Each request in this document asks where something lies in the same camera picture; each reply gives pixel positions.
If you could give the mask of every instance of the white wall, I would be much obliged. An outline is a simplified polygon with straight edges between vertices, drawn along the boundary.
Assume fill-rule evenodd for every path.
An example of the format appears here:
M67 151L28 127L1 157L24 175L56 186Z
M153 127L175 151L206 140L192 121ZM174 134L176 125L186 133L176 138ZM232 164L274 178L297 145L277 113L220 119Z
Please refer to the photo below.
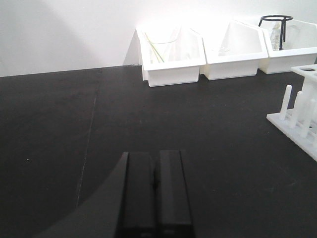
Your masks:
M317 23L316 0L0 0L0 76L137 63L135 26L286 14Z

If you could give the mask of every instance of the black table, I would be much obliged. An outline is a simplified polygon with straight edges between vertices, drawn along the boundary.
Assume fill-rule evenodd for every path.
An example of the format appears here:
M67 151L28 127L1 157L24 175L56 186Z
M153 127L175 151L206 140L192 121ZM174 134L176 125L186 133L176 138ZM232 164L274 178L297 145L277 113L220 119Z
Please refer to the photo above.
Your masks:
M202 229L316 237L317 164L265 119L302 83L258 71L149 88L139 66L1 78L0 237L31 237L74 211L123 151L166 149L187 151L195 209L214 211Z

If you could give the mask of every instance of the black tabletop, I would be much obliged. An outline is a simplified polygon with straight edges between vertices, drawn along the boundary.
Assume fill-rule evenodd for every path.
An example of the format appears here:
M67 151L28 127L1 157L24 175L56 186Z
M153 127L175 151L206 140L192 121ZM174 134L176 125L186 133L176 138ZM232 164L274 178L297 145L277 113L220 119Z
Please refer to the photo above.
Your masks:
M139 66L1 78L0 237L31 237L73 212L122 152L160 150L187 152L201 234L316 237L316 161L265 118L302 83L258 71L150 88Z

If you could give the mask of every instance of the white test tube rack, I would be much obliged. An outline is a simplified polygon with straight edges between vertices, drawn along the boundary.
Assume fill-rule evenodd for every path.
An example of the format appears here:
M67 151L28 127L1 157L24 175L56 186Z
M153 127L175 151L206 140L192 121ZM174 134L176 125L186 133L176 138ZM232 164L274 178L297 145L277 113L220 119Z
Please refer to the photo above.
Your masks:
M287 85L279 113L266 118L317 161L317 64L292 67L305 77L293 109L288 109L292 86Z

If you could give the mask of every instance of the white bin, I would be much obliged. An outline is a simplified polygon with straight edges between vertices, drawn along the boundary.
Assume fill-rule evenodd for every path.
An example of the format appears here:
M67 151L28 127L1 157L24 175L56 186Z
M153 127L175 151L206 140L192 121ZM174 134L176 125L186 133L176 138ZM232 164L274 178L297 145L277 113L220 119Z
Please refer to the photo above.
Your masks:
M258 27L260 17L242 20ZM274 51L270 36L276 22L263 21L261 27L266 43L268 58L260 62L259 69L264 73L289 72L291 67L313 64L317 57L317 25L299 20L286 22L286 39L283 50Z
M262 32L238 21L197 26L207 64L201 74L209 80L256 75L260 59L267 58Z
M198 81L199 67L206 64L203 40L183 26L137 28L143 80L150 87Z

